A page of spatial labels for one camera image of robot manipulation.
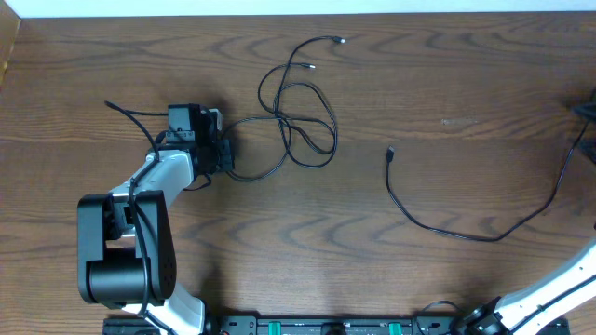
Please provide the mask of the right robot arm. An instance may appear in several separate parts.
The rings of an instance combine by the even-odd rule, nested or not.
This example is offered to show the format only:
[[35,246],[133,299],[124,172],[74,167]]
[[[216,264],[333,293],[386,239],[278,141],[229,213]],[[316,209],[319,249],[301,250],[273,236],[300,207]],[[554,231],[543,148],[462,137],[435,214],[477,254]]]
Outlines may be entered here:
[[595,297],[595,240],[533,285],[497,297],[454,326],[455,334],[534,335]]

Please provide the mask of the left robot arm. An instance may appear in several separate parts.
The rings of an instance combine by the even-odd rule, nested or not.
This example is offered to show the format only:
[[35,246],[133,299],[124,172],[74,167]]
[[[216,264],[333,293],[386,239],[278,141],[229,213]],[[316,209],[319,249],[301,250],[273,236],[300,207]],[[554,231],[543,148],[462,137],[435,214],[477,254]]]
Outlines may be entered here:
[[135,314],[158,334],[217,334],[206,303],[177,280],[168,209],[199,177],[234,166],[223,116],[200,104],[171,104],[168,127],[150,138],[142,166],[105,194],[77,205],[81,298]]

